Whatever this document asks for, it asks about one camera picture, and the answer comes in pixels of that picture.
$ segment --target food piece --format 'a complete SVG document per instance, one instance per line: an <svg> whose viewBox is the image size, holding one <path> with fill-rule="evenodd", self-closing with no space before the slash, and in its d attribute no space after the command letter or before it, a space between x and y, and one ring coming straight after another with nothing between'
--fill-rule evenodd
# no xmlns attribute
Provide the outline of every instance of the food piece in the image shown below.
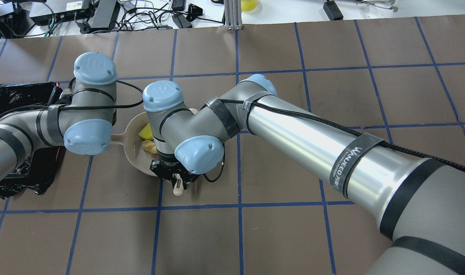
<svg viewBox="0 0 465 275"><path fill-rule="evenodd" d="M146 126L144 127L144 129L142 129L140 132L139 132L139 136L142 138L142 139L146 139L146 140L149 140L149 141L152 141L153 140L153 133L151 132L151 127L148 124L146 124Z"/></svg>
<svg viewBox="0 0 465 275"><path fill-rule="evenodd" d="M152 141L148 141L148 140L143 141L141 142L141 146L146 152L149 152L152 154L158 153L158 151L156 150L156 145Z"/></svg>

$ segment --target blue joint cap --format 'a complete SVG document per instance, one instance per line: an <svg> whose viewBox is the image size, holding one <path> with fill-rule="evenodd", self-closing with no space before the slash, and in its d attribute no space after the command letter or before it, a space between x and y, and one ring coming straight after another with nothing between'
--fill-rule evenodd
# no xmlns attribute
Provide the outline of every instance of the blue joint cap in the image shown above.
<svg viewBox="0 0 465 275"><path fill-rule="evenodd" d="M103 53L86 52L75 60L75 77L86 84L107 85L117 80L112 59Z"/></svg>
<svg viewBox="0 0 465 275"><path fill-rule="evenodd" d="M267 78L262 74L259 74L259 73L254 74L246 78L245 80L241 80L239 83L243 81L255 82L256 84L262 86L265 89L265 91L271 94L274 94L275 96L278 97L278 93L276 92L276 89L273 83L270 80L267 80Z"/></svg>
<svg viewBox="0 0 465 275"><path fill-rule="evenodd" d="M65 147L79 155L98 155L109 147L112 124L100 118L81 120L65 132Z"/></svg>
<svg viewBox="0 0 465 275"><path fill-rule="evenodd" d="M182 88L169 80L159 80L149 84L142 93L144 109L147 112L169 110L183 102Z"/></svg>
<svg viewBox="0 0 465 275"><path fill-rule="evenodd" d="M194 136L180 143L175 158L191 173L200 175L214 169L224 156L221 141L214 136Z"/></svg>

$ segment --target black strap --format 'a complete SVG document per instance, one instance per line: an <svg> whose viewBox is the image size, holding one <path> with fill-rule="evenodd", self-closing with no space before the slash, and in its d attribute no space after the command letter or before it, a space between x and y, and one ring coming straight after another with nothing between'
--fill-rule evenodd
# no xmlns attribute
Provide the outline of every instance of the black strap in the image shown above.
<svg viewBox="0 0 465 275"><path fill-rule="evenodd" d="M46 127L51 136L51 139L56 142L56 145L63 144L63 134L60 130L60 107L66 106L63 104L60 105L51 105L48 108L48 113L46 115Z"/></svg>
<svg viewBox="0 0 465 275"><path fill-rule="evenodd" d="M171 112L170 112L168 115L166 115L165 118L163 118L163 120L161 121L160 130L159 130L159 131L160 131L160 136L162 136L162 135L161 135L161 128L163 128L163 125L165 124L166 120L168 120L168 119L170 118L170 116L175 115L176 113L181 112L181 111L189 111L189 112L191 112L191 111L190 111L189 109L187 109L187 108L178 108L178 109L176 109L176 110L171 111Z"/></svg>
<svg viewBox="0 0 465 275"><path fill-rule="evenodd" d="M83 88L83 89L79 89L78 91L75 91L75 92L73 93L73 96L75 96L75 94L78 94L79 92L98 92L99 94L106 95L109 99L112 100L112 102L115 103L114 97L113 97L111 94L109 94L108 92L102 91L101 89Z"/></svg>
<svg viewBox="0 0 465 275"><path fill-rule="evenodd" d="M351 173L361 158L377 144L384 141L378 136L364 133L352 141L334 162L329 176L329 185L348 198L348 182Z"/></svg>
<svg viewBox="0 0 465 275"><path fill-rule="evenodd" d="M380 233L392 240L400 215L402 215L402 211L404 211L414 193L429 176L443 165L445 164L438 160L426 160L405 178L387 205L380 222Z"/></svg>
<svg viewBox="0 0 465 275"><path fill-rule="evenodd" d="M16 136L14 136L14 134L12 134L12 132L2 128L0 128L0 139L5 141L5 143L7 143L12 148L12 150L14 150L17 158L16 167L14 167L14 169L17 168L25 160L25 149L23 144Z"/></svg>
<svg viewBox="0 0 465 275"><path fill-rule="evenodd" d="M221 120L222 125L226 129L230 138L236 136L239 132L241 132L239 125L234 119L234 116L218 97L210 99L205 104L208 108L212 110L212 112L214 112L214 114L219 118L219 120Z"/></svg>
<svg viewBox="0 0 465 275"><path fill-rule="evenodd" d="M10 127L16 128L21 133L23 133L24 136L29 140L29 143L31 144L31 152L34 151L34 143L32 142L32 138L31 138L31 136L29 134L27 134L27 132L24 129L22 129L21 127L18 127L15 124L11 124L11 123L0 122L0 125L7 125L7 126L10 126Z"/></svg>
<svg viewBox="0 0 465 275"><path fill-rule="evenodd" d="M256 92L255 94L250 96L248 99L246 99L243 102L243 106L241 107L241 114L239 115L239 120L240 120L241 124L243 125L243 127L245 127L248 130L248 132L250 132L250 134L252 134L254 136L256 134L253 133L253 131L251 131L250 124L248 122L248 120L250 119L250 111L251 111L251 108L253 107L254 102L258 101L259 99L261 99L262 97L265 97L267 95L274 95L274 94L271 94L271 93L266 92L266 91Z"/></svg>
<svg viewBox="0 0 465 275"><path fill-rule="evenodd" d="M46 146L52 147L52 145L44 138L44 135L42 134L41 130L41 116L44 111L39 111L39 114L37 115L36 118L36 130L37 130L37 135L41 139L42 143L46 144Z"/></svg>
<svg viewBox="0 0 465 275"><path fill-rule="evenodd" d="M392 247L401 247L418 252L459 275L465 275L465 256L435 242L405 236L395 240Z"/></svg>

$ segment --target black garbage bag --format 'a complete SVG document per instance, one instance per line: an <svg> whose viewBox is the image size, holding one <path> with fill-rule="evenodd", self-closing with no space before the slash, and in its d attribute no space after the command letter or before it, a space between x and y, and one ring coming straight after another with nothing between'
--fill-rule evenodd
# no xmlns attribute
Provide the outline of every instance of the black garbage bag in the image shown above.
<svg viewBox="0 0 465 275"><path fill-rule="evenodd" d="M63 90L55 82L0 85L0 114L27 105L54 104ZM42 148L32 153L19 167L0 181L0 198L11 197L25 188L40 195L54 181L58 160L64 147Z"/></svg>

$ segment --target yellow object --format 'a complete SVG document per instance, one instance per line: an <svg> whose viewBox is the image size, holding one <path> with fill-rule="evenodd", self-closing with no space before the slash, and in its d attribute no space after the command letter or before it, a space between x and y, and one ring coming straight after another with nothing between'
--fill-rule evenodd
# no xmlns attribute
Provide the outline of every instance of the yellow object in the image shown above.
<svg viewBox="0 0 465 275"><path fill-rule="evenodd" d="M241 10L250 11L257 7L258 0L241 0Z"/></svg>
<svg viewBox="0 0 465 275"><path fill-rule="evenodd" d="M156 150L156 145L152 141L145 140L141 142L141 146L146 152L149 152L152 154L158 153L158 151Z"/></svg>
<svg viewBox="0 0 465 275"><path fill-rule="evenodd" d="M142 139L147 139L151 141L153 139L153 133L151 132L151 127L149 123L139 132L139 136Z"/></svg>

